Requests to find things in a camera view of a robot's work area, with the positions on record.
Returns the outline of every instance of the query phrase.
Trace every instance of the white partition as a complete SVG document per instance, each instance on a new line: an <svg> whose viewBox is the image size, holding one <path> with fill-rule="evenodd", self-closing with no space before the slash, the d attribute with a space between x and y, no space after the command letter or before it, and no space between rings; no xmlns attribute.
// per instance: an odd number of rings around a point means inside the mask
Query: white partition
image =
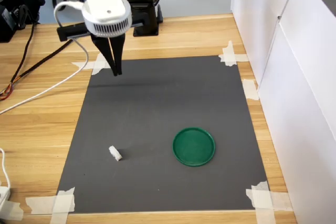
<svg viewBox="0 0 336 224"><path fill-rule="evenodd" d="M336 223L336 141L281 28L259 96L298 223Z"/></svg>
<svg viewBox="0 0 336 224"><path fill-rule="evenodd" d="M322 0L289 0L281 25L336 136L336 18Z"/></svg>
<svg viewBox="0 0 336 224"><path fill-rule="evenodd" d="M232 0L232 11L258 83L287 0Z"/></svg>

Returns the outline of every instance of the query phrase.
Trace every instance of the masking tape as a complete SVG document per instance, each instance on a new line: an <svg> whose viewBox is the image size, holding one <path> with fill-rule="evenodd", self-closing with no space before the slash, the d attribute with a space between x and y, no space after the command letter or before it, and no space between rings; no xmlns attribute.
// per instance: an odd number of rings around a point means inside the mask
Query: masking tape
<svg viewBox="0 0 336 224"><path fill-rule="evenodd" d="M233 43L230 40L228 46L223 48L223 54L219 55L221 62L225 62L226 66L232 67L237 62L248 62L247 55L236 55L233 49Z"/></svg>
<svg viewBox="0 0 336 224"><path fill-rule="evenodd" d="M11 201L3 202L0 211L0 219L22 220L23 210L20 208L20 203Z"/></svg>
<svg viewBox="0 0 336 224"><path fill-rule="evenodd" d="M267 182L251 186L246 195L256 209L258 224L275 224L274 211L293 211L288 193L276 193L268 190Z"/></svg>
<svg viewBox="0 0 336 224"><path fill-rule="evenodd" d="M59 191L57 196L29 197L27 205L32 209L32 215L51 214L50 224L65 224L69 212L75 210L75 188L68 191Z"/></svg>
<svg viewBox="0 0 336 224"><path fill-rule="evenodd" d="M76 65L78 68L81 68L84 65L84 62L73 62L72 64ZM110 68L110 65L106 61L103 54L98 54L95 61L89 61L83 70L92 69L92 76L98 74L103 68Z"/></svg>
<svg viewBox="0 0 336 224"><path fill-rule="evenodd" d="M68 191L59 191L55 200L50 224L66 224L69 211L74 202L74 191L72 188Z"/></svg>
<svg viewBox="0 0 336 224"><path fill-rule="evenodd" d="M32 209L32 215L51 215L54 212L56 200L60 202L70 200L68 197L74 194L74 189L75 188L68 191L60 191L57 196L29 197L26 198L26 204ZM73 212L74 210L75 198L72 197L68 212Z"/></svg>
<svg viewBox="0 0 336 224"><path fill-rule="evenodd" d="M254 84L254 80L243 80L244 93L247 99L259 100L257 88Z"/></svg>

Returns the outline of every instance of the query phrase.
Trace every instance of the white cable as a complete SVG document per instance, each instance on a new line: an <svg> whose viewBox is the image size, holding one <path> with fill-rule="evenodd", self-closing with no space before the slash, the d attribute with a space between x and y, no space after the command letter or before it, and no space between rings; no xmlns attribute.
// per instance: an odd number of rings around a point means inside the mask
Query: white cable
<svg viewBox="0 0 336 224"><path fill-rule="evenodd" d="M10 189L11 187L11 181L9 180L9 176L8 176L8 174L7 174L7 172L6 172L6 168L5 168L5 151L2 149L2 148L0 148L0 151L2 152L2 170L4 171L4 174L5 174L5 177L6 177L6 180L7 180L7 187L8 187L8 189Z"/></svg>
<svg viewBox="0 0 336 224"><path fill-rule="evenodd" d="M61 24L61 22L60 22L59 19L58 19L57 12L58 12L58 10L59 10L62 6L64 6L64 5L68 5L68 6L73 7L75 4L71 5L71 4L69 4L69 2L61 2L61 3L59 3L59 4L56 6L56 8L55 8L55 10L54 10L54 16L55 16L55 20L57 21L57 23L59 24L60 27L62 26L62 24ZM17 103L16 105L13 105L13 106L9 107L8 109L5 109L5 110L1 111L1 112L0 112L0 115L3 114L3 113L5 113L5 112L7 112L7 111L9 111L9 110L11 110L11 109L16 108L16 107L18 107L18 106L20 106L20 105L22 105L22 104L24 104L24 103L26 103L26 102L29 102L29 101L31 101L31 100L34 100L35 98L37 98L37 97L39 97L39 96L41 96L41 95L43 95L43 94L45 94L45 93L47 93L48 91L50 91L50 90L52 90L53 88L55 88L55 87L57 87L57 86L63 84L64 82L66 82L67 80L71 79L71 78L74 77L76 74L78 74L81 70L83 70L83 68L86 66L86 64L87 64L88 61L89 61L89 53L86 51L86 49L84 48L84 46L83 46L81 43L79 43L76 39L73 39L73 41L74 41L78 46L80 46L81 49L83 49L83 51L84 51L85 54L86 54L86 61L85 61L84 65L83 65L80 69L78 69L76 72L74 72L72 75L70 75L69 77L65 78L63 81L60 81L59 83L53 85L52 87L46 89L45 91L43 91L43 92L41 92L41 93L39 93L39 94L37 94L37 95L31 97L31 98L28 98L28 99L26 99L26 100L24 100L24 101L22 101L22 102Z"/></svg>

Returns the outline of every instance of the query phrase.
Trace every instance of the green plastic lid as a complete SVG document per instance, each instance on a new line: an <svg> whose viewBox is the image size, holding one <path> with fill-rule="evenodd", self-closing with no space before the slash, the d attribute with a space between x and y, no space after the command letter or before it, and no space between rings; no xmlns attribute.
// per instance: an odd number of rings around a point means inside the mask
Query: green plastic lid
<svg viewBox="0 0 336 224"><path fill-rule="evenodd" d="M205 165L214 156L215 149L212 136L200 128L186 128L180 131L173 142L175 157L187 166Z"/></svg>

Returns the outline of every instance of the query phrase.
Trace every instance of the wooden table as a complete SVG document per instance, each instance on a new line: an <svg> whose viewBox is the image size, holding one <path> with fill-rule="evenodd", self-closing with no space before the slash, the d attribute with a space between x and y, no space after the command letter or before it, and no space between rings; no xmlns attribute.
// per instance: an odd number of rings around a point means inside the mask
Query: wooden table
<svg viewBox="0 0 336 224"><path fill-rule="evenodd" d="M38 25L31 41L27 69L62 45L56 25ZM134 38L127 33L123 59L167 58L220 55L232 40L236 54L245 54L235 20L231 14L167 18L157 37ZM30 27L18 31L12 41L0 44L0 87L5 87L21 61ZM98 50L90 38L81 38L90 60ZM15 87L3 110L61 81L77 70L72 62L85 60L83 51L71 44L43 64ZM239 62L242 79L255 79L250 64ZM50 216L32 216L26 197L56 194L77 119L92 70L53 89L41 98L0 115L0 147L6 151L6 168L12 182L10 200L21 203L21 223L49 223ZM272 191L287 192L260 101L247 100L258 145ZM3 173L0 179L5 183ZM292 212L276 212L277 223L296 223ZM257 223L255 211L142 212L122 214L69 215L68 223Z"/></svg>

